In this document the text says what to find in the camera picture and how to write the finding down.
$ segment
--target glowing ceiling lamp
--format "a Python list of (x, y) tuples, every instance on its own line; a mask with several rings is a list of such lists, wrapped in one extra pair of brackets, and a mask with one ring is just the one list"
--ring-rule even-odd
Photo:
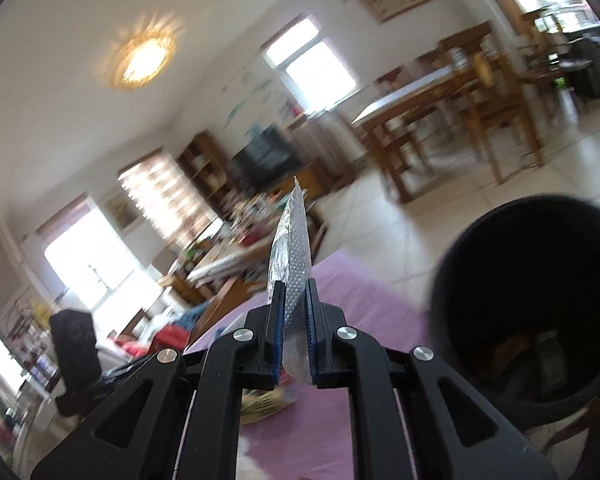
[(114, 54), (110, 83), (123, 90), (140, 88), (169, 64), (175, 52), (175, 35), (167, 28), (136, 32)]

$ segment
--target bubble wrap packaging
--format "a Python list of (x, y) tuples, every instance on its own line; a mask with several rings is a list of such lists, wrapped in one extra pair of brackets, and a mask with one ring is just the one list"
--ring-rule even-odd
[(306, 346), (304, 290), (310, 276), (311, 252), (306, 212), (302, 190), (296, 179), (271, 247), (267, 301), (271, 301), (277, 280), (286, 284), (282, 365), (286, 373), (307, 384), (311, 384), (311, 374)]

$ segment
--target silver screw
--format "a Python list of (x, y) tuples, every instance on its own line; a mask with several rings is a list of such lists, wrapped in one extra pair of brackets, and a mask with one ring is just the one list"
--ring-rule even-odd
[(163, 348), (158, 352), (158, 361), (163, 364), (173, 363), (178, 353), (173, 348)]
[(236, 330), (234, 332), (234, 339), (236, 341), (240, 341), (240, 342), (251, 341), (252, 338), (253, 338), (253, 331), (249, 330), (248, 328), (239, 328), (238, 330)]
[(413, 349), (413, 356), (418, 361), (431, 361), (433, 359), (433, 350), (428, 346), (416, 346)]
[(340, 339), (350, 340), (358, 337), (358, 331), (351, 326), (341, 326), (336, 330)]

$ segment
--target white ceiling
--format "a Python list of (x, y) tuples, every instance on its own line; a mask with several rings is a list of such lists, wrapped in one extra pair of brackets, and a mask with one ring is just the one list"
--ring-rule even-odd
[[(30, 207), (110, 150), (165, 127), (205, 67), (277, 0), (5, 0), (0, 6), (0, 205)], [(183, 31), (165, 72), (133, 92), (97, 67), (144, 15)]]

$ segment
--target purple tablecloth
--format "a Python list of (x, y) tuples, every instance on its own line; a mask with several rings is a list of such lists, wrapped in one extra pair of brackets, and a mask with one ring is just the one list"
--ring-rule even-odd
[[(407, 301), (376, 281), (352, 256), (337, 251), (314, 266), (322, 301), (341, 307), (347, 323), (374, 336), (388, 348), (409, 351), (428, 344), (426, 314), (416, 314)], [(258, 294), (211, 327), (189, 351), (207, 348), (219, 327), (260, 306)], [(298, 386), (299, 400), (260, 422), (243, 426), (250, 452), (274, 480), (348, 480), (353, 478), (349, 403), (346, 390)]]

